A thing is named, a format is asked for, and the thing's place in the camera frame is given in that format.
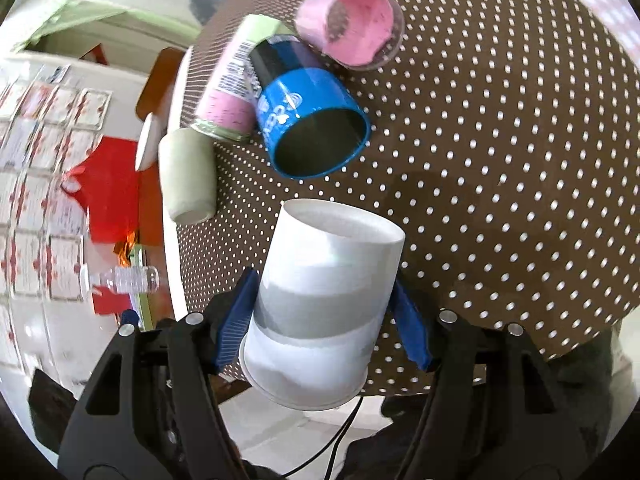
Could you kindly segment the pale green cup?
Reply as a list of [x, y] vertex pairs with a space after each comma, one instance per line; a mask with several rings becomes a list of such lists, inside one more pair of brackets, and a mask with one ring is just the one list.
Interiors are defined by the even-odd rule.
[[191, 128], [167, 133], [158, 146], [163, 205], [175, 224], [201, 223], [216, 214], [215, 144]]

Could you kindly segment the pink plastic cup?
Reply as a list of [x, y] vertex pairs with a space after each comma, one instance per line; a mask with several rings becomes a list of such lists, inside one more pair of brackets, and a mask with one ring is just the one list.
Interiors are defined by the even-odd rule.
[[297, 35], [349, 70], [375, 70], [399, 51], [405, 33], [397, 0], [304, 0]]

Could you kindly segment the black blue can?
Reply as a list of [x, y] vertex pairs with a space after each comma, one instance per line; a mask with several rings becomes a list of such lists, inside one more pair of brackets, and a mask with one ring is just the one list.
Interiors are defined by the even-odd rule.
[[367, 114], [322, 58], [294, 35], [274, 35], [245, 62], [257, 125], [271, 165], [282, 176], [324, 177], [369, 141]]

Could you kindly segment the pink green labelled can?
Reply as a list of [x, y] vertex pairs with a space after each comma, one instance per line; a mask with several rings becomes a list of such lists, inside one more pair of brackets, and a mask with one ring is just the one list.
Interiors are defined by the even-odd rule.
[[248, 14], [243, 18], [222, 50], [190, 127], [217, 141], [246, 142], [256, 122], [253, 96], [245, 77], [248, 54], [262, 40], [292, 32], [288, 25], [267, 15]]

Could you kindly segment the green lace door curtain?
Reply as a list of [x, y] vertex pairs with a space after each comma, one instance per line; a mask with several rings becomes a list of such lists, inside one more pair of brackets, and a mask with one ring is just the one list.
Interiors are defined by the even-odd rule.
[[201, 30], [198, 25], [172, 16], [109, 2], [30, 0], [12, 11], [3, 21], [1, 25], [1, 50], [20, 52], [28, 44], [37, 42], [44, 36], [112, 18], [125, 21], [134, 20], [146, 27], [168, 32], [176, 39], [186, 40], [188, 44], [198, 36]]

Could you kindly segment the white paper cup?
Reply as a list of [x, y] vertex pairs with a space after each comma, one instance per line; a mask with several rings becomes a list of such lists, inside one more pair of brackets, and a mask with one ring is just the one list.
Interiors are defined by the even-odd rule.
[[248, 382], [299, 411], [360, 393], [390, 302], [406, 233], [328, 200], [285, 202], [239, 351]]

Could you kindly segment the clear plastic water bottle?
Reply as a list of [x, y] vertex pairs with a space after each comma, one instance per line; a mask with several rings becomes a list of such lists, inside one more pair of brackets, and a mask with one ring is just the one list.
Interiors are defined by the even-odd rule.
[[99, 273], [91, 273], [88, 266], [80, 269], [81, 290], [102, 295], [150, 294], [160, 287], [160, 274], [155, 266], [114, 266]]

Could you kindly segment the white ceramic bowl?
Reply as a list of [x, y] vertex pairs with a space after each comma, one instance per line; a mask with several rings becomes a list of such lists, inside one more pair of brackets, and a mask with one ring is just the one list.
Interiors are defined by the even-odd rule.
[[138, 139], [134, 170], [142, 172], [156, 163], [160, 140], [165, 133], [166, 126], [163, 121], [153, 113], [147, 114]]

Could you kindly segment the red gift bag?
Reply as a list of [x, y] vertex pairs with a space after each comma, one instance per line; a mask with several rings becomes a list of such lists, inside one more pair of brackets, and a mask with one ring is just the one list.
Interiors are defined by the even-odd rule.
[[62, 189], [87, 216], [94, 244], [116, 244], [137, 234], [143, 245], [163, 243], [157, 166], [134, 170], [137, 143], [104, 136], [91, 154], [63, 176]]

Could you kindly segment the brown polka dot tablecloth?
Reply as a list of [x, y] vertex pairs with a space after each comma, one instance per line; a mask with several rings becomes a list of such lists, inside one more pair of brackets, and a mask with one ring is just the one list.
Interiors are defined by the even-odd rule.
[[[191, 120], [248, 14], [303, 0], [224, 0], [194, 44]], [[372, 136], [334, 174], [279, 176], [262, 144], [216, 149], [218, 211], [177, 231], [186, 307], [261, 268], [285, 200], [367, 209], [406, 232], [406, 285], [554, 359], [639, 305], [639, 62], [591, 0], [397, 0], [388, 64], [343, 74]]]

